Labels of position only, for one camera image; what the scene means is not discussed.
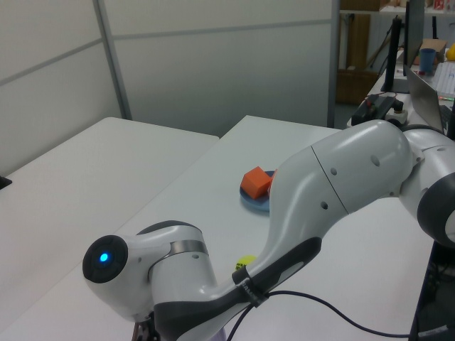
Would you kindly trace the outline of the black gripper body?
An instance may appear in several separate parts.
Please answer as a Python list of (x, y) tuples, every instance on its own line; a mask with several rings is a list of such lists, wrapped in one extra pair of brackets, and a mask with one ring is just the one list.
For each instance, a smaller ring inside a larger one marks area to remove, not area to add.
[(144, 322), (135, 323), (132, 341), (156, 341), (156, 327), (154, 323), (154, 312), (149, 314), (149, 317)]

